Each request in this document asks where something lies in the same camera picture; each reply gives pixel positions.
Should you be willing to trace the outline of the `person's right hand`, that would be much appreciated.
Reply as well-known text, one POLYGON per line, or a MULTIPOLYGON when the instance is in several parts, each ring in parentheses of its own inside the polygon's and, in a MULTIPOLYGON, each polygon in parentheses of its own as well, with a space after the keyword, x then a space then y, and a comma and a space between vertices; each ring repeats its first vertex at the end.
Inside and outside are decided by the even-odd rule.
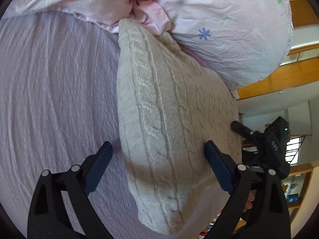
POLYGON ((254 191, 250 191, 249 192, 249 195, 248 195, 248 198, 247 198, 247 201, 245 203, 245 207, 244 207, 244 212, 246 212, 247 210, 250 210, 252 208, 252 203, 255 199, 255 194, 254 194, 254 191))

